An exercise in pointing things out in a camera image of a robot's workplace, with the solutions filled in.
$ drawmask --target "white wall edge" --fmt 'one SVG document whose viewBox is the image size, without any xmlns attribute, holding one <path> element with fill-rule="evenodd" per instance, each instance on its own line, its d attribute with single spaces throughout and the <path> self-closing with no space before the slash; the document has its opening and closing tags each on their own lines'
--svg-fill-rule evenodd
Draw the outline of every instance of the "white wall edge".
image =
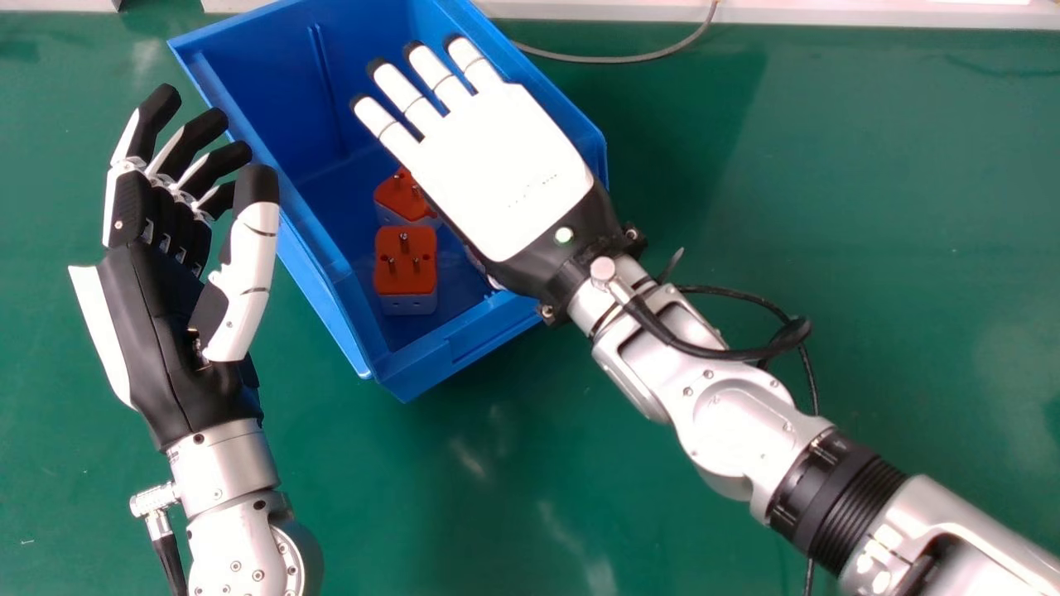
<svg viewBox="0 0 1060 596">
<path fill-rule="evenodd" d="M 116 13 L 122 0 L 0 0 L 0 12 Z"/>
<path fill-rule="evenodd" d="M 211 13 L 240 13 L 267 0 L 202 0 Z M 706 0 L 476 0 L 492 18 L 675 21 L 703 18 Z M 1060 30 L 1054 0 L 724 0 L 717 22 Z"/>
</svg>

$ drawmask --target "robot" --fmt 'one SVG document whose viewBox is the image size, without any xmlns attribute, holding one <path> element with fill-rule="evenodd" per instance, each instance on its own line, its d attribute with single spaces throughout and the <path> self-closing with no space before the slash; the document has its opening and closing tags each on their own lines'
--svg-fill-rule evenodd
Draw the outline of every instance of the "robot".
<svg viewBox="0 0 1060 596">
<path fill-rule="evenodd" d="M 354 116 L 416 177 L 492 283 L 536 299 L 546 322 L 584 332 L 600 368 L 646 418 L 674 428 L 707 486 L 746 502 L 759 523 L 835 575 L 844 594 L 1060 596 L 1056 557 L 795 407 L 759 365 L 798 348 L 808 321 L 775 310 L 784 327 L 770 345 L 730 348 L 685 296 L 702 287 L 640 266 L 641 232 L 619 224 L 602 185 L 530 93 L 467 39 L 450 39 L 446 51 L 460 77 L 423 43 L 405 51 L 442 111 L 377 60 L 369 73 L 392 110 L 360 95 Z M 226 147 L 238 159 L 211 162 L 210 154 L 189 165 L 224 128 L 193 126 L 206 115 L 151 159 L 157 130 L 176 111 L 174 93 L 160 88 L 144 102 L 119 144 L 107 256 L 71 268 L 111 386 L 147 420 L 173 471 L 173 483 L 135 496 L 132 510 L 147 522 L 174 594 L 316 594 L 319 548 L 275 490 L 246 356 L 271 278 L 275 174 L 251 165 L 234 189 L 207 190 L 249 154 Z M 166 224 L 177 220 L 152 211 L 151 200 L 190 211 L 193 225 Z M 226 203 L 235 225 L 220 271 L 204 287 L 191 247 Z M 188 229 L 191 241 L 179 231 Z M 160 374 L 171 383 L 152 385 Z M 177 503 L 195 559 L 187 586 L 164 515 Z"/>
</svg>

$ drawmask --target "gray cable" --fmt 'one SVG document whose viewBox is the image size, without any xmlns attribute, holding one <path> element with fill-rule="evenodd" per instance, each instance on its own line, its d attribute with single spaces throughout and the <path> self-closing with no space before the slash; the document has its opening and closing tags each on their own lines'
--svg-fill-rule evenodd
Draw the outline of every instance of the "gray cable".
<svg viewBox="0 0 1060 596">
<path fill-rule="evenodd" d="M 633 56 L 579 56 L 575 54 L 561 54 L 558 52 L 549 52 L 548 50 L 542 50 L 540 48 L 534 48 L 532 46 L 527 46 L 526 43 L 519 43 L 518 41 L 512 41 L 512 43 L 523 50 L 527 54 L 534 56 L 540 56 L 543 58 L 549 58 L 552 60 L 560 60 L 564 63 L 577 63 L 577 64 L 636 64 L 636 63 L 647 63 L 649 60 L 655 60 L 658 58 L 665 58 L 667 56 L 676 54 L 677 52 L 684 50 L 685 48 L 691 46 L 703 34 L 710 29 L 710 23 L 714 20 L 714 13 L 718 12 L 718 4 L 721 0 L 712 0 L 710 2 L 710 11 L 707 13 L 707 17 L 703 19 L 703 22 L 696 28 L 695 31 L 691 33 L 688 37 L 677 41 L 669 48 L 664 48 L 661 50 L 656 50 L 654 52 L 649 52 L 647 54 L 636 54 Z"/>
</svg>

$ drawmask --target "green surface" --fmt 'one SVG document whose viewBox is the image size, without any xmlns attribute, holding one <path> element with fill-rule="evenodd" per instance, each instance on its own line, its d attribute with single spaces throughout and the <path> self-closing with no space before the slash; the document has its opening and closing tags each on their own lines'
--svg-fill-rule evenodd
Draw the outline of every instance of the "green surface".
<svg viewBox="0 0 1060 596">
<path fill-rule="evenodd" d="M 110 395 L 65 267 L 100 256 L 134 105 L 167 81 L 186 118 L 201 107 L 163 39 L 212 18 L 129 4 L 0 16 L 3 596 L 165 590 L 126 502 L 169 470 Z M 629 51 L 688 28 L 507 29 Z M 719 27 L 656 64 L 542 66 L 606 135 L 650 267 L 684 245 L 678 280 L 810 315 L 827 416 L 1060 551 L 1058 50 L 1043 33 Z M 704 312 L 735 344 L 772 325 Z M 700 481 L 572 328 L 402 406 L 278 268 L 254 358 L 326 595 L 797 594 L 799 557 Z M 797 363 L 778 369 L 805 401 Z"/>
</svg>

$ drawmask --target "blue bin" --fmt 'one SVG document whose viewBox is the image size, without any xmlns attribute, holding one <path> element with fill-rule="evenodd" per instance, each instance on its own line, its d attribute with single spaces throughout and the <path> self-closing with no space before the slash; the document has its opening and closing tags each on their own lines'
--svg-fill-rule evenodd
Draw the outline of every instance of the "blue bin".
<svg viewBox="0 0 1060 596">
<path fill-rule="evenodd" d="M 207 103 L 228 112 L 230 136 L 279 172 L 279 255 L 295 282 L 357 374 L 406 402 L 538 320 L 532 300 L 492 290 L 447 229 L 434 315 L 385 316 L 373 290 L 372 193 L 398 164 L 348 104 L 383 100 L 365 71 L 373 58 L 404 65 L 419 39 L 446 60 L 456 33 L 526 86 L 606 185 L 600 130 L 466 0 L 286 0 L 170 41 Z"/>
</svg>

